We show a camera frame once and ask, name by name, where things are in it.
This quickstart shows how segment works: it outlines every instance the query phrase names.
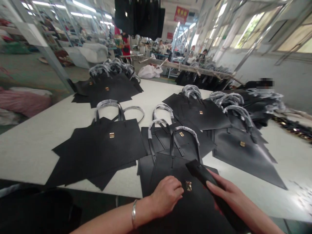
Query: woman's arm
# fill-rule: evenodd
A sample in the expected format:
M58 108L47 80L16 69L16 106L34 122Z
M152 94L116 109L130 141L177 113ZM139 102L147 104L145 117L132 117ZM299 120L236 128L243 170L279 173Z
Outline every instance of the woman's arm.
M92 219L73 231L72 234L128 233L153 219L170 213L182 198L183 192L181 182L173 176L167 176L158 184L152 195L137 201L133 223L133 203L130 203Z

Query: white wall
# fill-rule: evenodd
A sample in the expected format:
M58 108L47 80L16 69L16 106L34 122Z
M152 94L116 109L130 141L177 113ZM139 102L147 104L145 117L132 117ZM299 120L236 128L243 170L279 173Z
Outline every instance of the white wall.
M234 70L244 55L245 52L237 54L225 51L217 65ZM284 95L283 101L289 107L312 114L312 65L287 59L275 66L279 58L273 55L251 55L235 77L239 79L242 76L242 82L272 78L275 91Z

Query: pink fabric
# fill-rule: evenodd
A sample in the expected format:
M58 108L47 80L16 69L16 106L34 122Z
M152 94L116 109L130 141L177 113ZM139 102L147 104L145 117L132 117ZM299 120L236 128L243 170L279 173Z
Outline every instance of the pink fabric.
M0 87L0 108L33 117L51 106L51 98L30 92L4 90Z

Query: metal rack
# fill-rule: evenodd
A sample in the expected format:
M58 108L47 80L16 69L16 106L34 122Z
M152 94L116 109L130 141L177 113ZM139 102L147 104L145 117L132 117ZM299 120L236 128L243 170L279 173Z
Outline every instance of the metal rack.
M210 76L215 76L217 77L219 80L223 80L223 79L227 79L229 81L231 80L235 80L236 82L240 83L241 85L244 85L244 83L242 83L241 81L237 80L234 75L232 74L227 74L227 73L222 73L222 72L218 72L218 71L212 71L212 70L208 70L208 69L203 69L203 68L195 68L195 67L191 67L191 66L187 66L187 65L183 65L183 64L177 64L177 63L173 63L173 62L169 62L169 61L163 61L163 60L159 60L159 59L154 59L153 58L149 58L149 57L144 57L144 56L139 56L139 63L143 63L143 62L147 62L150 59L153 59L153 63L157 64L157 65L164 65L166 67L169 68L173 68L173 69L178 69L183 70L183 71L190 71L190 72L194 72L197 73L198 75L210 75Z

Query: white plastic bag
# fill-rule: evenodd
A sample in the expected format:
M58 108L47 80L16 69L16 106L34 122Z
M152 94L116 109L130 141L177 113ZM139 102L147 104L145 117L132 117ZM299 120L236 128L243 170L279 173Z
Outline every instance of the white plastic bag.
M142 67L137 74L142 79L151 79L153 77L160 77L160 73L162 73L163 70L161 68L155 68L151 65L146 65Z

